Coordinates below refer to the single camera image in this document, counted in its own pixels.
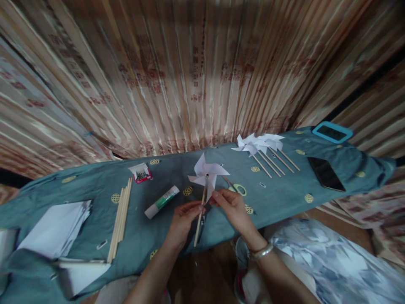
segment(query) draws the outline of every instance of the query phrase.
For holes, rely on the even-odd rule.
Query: glue stick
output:
[[[145,211],[145,215],[152,219],[177,193],[179,193],[178,188],[176,186],[171,187],[169,191]]]

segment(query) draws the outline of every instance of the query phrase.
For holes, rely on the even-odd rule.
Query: blue phone case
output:
[[[322,133],[319,133],[318,130],[319,130],[322,126],[325,126],[325,127],[334,129],[334,130],[336,130],[336,131],[342,132],[342,133],[346,134],[346,136],[343,137],[343,138],[340,139],[340,140],[336,140],[336,139],[334,139],[334,138],[332,138],[332,137],[329,137],[329,136],[327,136],[327,135],[324,135],[324,134],[322,134]],[[341,126],[336,125],[336,124],[334,124],[334,123],[332,123],[332,122],[326,122],[326,121],[325,121],[325,122],[321,122],[319,125],[317,125],[317,126],[315,127],[315,129],[312,130],[312,133],[315,134],[315,135],[317,135],[317,136],[319,136],[319,137],[322,137],[322,138],[324,138],[324,139],[326,139],[326,140],[328,140],[328,141],[331,141],[332,143],[335,143],[335,144],[341,144],[341,143],[343,143],[344,141],[347,141],[349,138],[351,138],[351,137],[353,136],[353,131],[352,131],[352,130],[350,130],[350,129],[348,129],[348,128],[341,127]]]

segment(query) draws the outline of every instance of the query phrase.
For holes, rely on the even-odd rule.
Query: hand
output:
[[[212,192],[210,205],[221,206],[232,226],[243,236],[252,229],[256,230],[252,220],[246,213],[245,203],[239,193],[221,189]]]
[[[174,250],[180,251],[186,243],[192,221],[200,214],[205,213],[201,201],[192,201],[174,209],[172,223],[165,239],[165,244]]]

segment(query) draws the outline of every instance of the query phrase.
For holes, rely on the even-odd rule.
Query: wooden dowel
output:
[[[277,166],[277,164],[276,164],[270,157],[268,157],[267,154],[264,153],[264,155],[265,155],[265,157],[267,157],[267,158],[269,159],[269,161],[271,161],[271,163],[272,163],[278,170],[280,170],[280,172],[281,172],[283,175],[286,175],[286,174],[283,172],[283,170],[281,170],[280,167]]]
[[[121,210],[121,217],[119,219],[119,229],[118,229],[118,241],[119,243],[121,241],[121,235],[122,235],[122,222],[124,220],[124,215],[125,215],[125,205],[127,203],[127,196],[128,196],[128,185],[125,187],[124,190],[124,201],[122,202],[122,210]]]
[[[122,202],[121,216],[120,216],[120,219],[119,219],[117,240],[116,240],[115,250],[114,250],[114,253],[113,253],[113,259],[115,259],[116,255],[117,255],[118,243],[120,241],[122,241],[122,235],[123,235],[123,230],[124,230],[125,208],[127,206],[127,201],[128,201],[128,198],[129,198],[130,183],[131,183],[131,178],[128,179],[128,184],[124,189],[124,200]]]
[[[263,156],[263,154],[262,154],[260,151],[258,151],[258,152],[259,152],[259,155],[263,158],[263,160],[269,165],[269,167],[272,168],[273,171],[278,175],[278,177],[281,177],[281,175],[274,169],[274,167],[271,165],[271,163],[269,163],[269,162],[267,161],[267,159],[265,159],[265,157]]]
[[[124,218],[123,218],[123,229],[122,229],[122,233],[121,233],[121,241],[124,239],[124,234],[125,234],[125,224],[127,223],[127,214],[128,214],[128,205],[130,203],[130,197],[131,197],[131,188],[132,188],[132,179],[130,181],[130,185],[129,185],[129,189],[128,189],[128,197],[127,197],[127,201],[125,204],[125,213],[124,213]]]
[[[281,159],[280,156],[277,155],[276,152],[274,152],[272,148],[269,147],[269,149],[292,173],[294,173],[294,171],[291,170],[291,168],[284,162],[284,160]]]
[[[207,189],[207,183],[208,183],[208,178],[205,179],[205,186],[204,186],[204,190],[202,191],[201,205],[204,205],[205,190]],[[195,231],[194,247],[197,246],[198,232],[200,231],[200,223],[201,223],[202,214],[203,214],[203,210],[201,209],[200,215],[198,216],[197,230]]]
[[[267,175],[269,176],[269,178],[272,178],[271,175],[270,175],[270,173],[267,172],[266,168],[263,167],[263,165],[259,162],[259,160],[256,158],[256,156],[254,156],[253,154],[252,154],[252,156],[253,156],[254,159],[257,161],[257,163],[260,165],[260,167],[267,173]]]
[[[293,162],[291,159],[289,159],[289,157],[288,157],[283,151],[281,151],[281,150],[279,150],[279,151],[281,152],[282,155],[284,155],[284,157],[285,157],[286,159],[288,159],[288,160],[290,161],[290,163],[292,163],[292,165],[293,165],[298,171],[301,171],[300,168],[298,168],[297,165],[294,164],[294,162]]]
[[[115,258],[115,252],[117,249],[117,242],[118,242],[118,232],[119,232],[119,223],[121,219],[121,211],[122,211],[122,206],[124,202],[124,195],[125,195],[125,188],[122,188],[122,195],[120,196],[120,200],[118,203],[118,209],[117,209],[117,216],[116,216],[116,223],[114,225],[114,232],[113,232],[113,238],[111,240],[113,249],[111,252],[111,262]]]
[[[114,229],[113,229],[113,235],[111,237],[111,242],[110,242],[110,250],[108,252],[108,258],[107,258],[107,263],[111,264],[112,262],[112,256],[113,256],[113,252],[114,252],[114,240],[116,238],[116,234],[117,234],[117,225],[118,225],[118,217],[119,217],[119,210],[120,210],[120,205],[123,199],[123,192],[124,192],[124,188],[121,188],[121,195],[119,196],[119,201],[118,201],[118,208],[117,208],[117,215],[115,217],[115,223],[114,223]]]
[[[124,191],[122,192],[122,201],[119,202],[120,206],[118,209],[119,217],[118,217],[118,223],[117,223],[117,233],[115,235],[114,239],[114,250],[113,250],[113,256],[112,259],[115,259],[115,256],[117,255],[117,247],[118,247],[118,242],[119,242],[119,237],[120,237],[120,230],[121,230],[121,222],[122,222],[122,216],[123,216],[123,210],[124,210],[124,205],[125,205],[125,196],[127,193],[127,187],[124,188]]]

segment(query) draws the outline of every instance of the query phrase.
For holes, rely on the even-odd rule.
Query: stack of paper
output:
[[[69,299],[93,283],[111,267],[111,264],[101,263],[99,261],[84,261],[68,258],[60,258],[57,265],[67,270],[70,283],[62,285],[62,288],[65,289],[65,293]]]
[[[81,225],[90,215],[91,201],[52,206],[18,246],[50,259],[67,256]]]

